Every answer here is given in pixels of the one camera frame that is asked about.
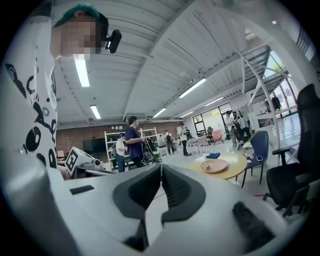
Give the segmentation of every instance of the plate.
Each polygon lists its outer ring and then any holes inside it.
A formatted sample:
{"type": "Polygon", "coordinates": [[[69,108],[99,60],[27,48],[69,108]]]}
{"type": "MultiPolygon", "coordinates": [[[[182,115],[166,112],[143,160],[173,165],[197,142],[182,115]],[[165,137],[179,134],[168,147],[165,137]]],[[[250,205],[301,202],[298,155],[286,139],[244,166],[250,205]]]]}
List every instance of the plate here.
{"type": "Polygon", "coordinates": [[[222,159],[211,159],[201,164],[201,169],[208,174],[222,172],[228,166],[228,162],[222,159]]]}

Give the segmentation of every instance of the round table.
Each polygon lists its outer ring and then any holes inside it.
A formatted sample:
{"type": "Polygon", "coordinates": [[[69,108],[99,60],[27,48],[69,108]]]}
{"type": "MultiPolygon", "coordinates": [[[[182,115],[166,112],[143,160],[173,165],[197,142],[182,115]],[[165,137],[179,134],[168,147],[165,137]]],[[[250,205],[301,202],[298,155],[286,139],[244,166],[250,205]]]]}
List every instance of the round table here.
{"type": "Polygon", "coordinates": [[[234,178],[241,174],[247,167],[247,159],[239,153],[222,153],[218,159],[222,159],[227,161],[228,166],[225,170],[218,172],[218,173],[207,173],[205,172],[200,165],[208,160],[211,160],[210,158],[205,158],[203,156],[197,158],[194,160],[189,166],[188,169],[202,173],[204,175],[213,176],[216,178],[228,180],[231,178],[234,178]]]}

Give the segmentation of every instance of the brick wall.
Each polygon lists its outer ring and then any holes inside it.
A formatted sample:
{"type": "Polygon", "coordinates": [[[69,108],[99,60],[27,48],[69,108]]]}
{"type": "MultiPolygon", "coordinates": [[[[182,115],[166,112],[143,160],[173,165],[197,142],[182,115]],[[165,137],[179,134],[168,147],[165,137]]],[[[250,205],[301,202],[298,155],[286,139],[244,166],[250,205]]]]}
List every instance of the brick wall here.
{"type": "MultiPolygon", "coordinates": [[[[101,125],[93,127],[84,127],[84,128],[72,128],[72,129],[61,129],[56,132],[56,150],[63,150],[64,153],[70,152],[72,147],[78,149],[83,149],[82,141],[91,140],[91,137],[96,139],[104,138],[105,132],[112,133],[112,126],[116,125],[101,125]]],[[[125,132],[129,125],[123,125],[123,131],[125,132]]],[[[179,126],[179,122],[156,122],[156,123],[141,123],[139,128],[143,130],[153,129],[155,127],[158,134],[165,133],[165,130],[168,130],[172,136],[177,139],[176,127],[179,126]]]]}

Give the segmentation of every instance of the dark blue t-shirt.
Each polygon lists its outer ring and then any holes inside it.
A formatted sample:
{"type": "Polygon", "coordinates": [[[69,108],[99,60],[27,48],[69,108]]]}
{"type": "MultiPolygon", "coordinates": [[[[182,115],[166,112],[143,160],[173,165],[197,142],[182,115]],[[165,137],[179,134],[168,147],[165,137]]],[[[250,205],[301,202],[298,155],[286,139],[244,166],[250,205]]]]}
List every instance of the dark blue t-shirt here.
{"type": "MultiPolygon", "coordinates": [[[[130,126],[126,131],[125,131],[125,140],[128,141],[130,139],[137,139],[140,138],[140,134],[137,131],[137,129],[135,129],[134,127],[130,126]]],[[[129,156],[131,158],[136,158],[136,157],[140,157],[143,156],[142,153],[142,142],[137,142],[134,144],[127,144],[126,145],[128,147],[128,152],[129,152],[129,156]]]]}

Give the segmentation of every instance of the teal cap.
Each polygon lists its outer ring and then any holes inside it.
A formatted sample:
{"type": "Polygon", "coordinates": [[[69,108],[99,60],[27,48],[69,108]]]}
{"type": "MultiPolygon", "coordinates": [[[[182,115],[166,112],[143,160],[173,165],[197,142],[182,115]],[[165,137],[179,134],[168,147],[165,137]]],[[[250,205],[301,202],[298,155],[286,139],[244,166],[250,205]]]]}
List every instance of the teal cap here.
{"type": "Polygon", "coordinates": [[[99,12],[90,4],[78,4],[77,6],[71,8],[67,12],[64,13],[62,18],[58,20],[58,22],[54,25],[55,27],[59,27],[66,23],[68,20],[72,18],[72,16],[79,10],[85,10],[86,15],[92,16],[99,20],[99,12]]]}

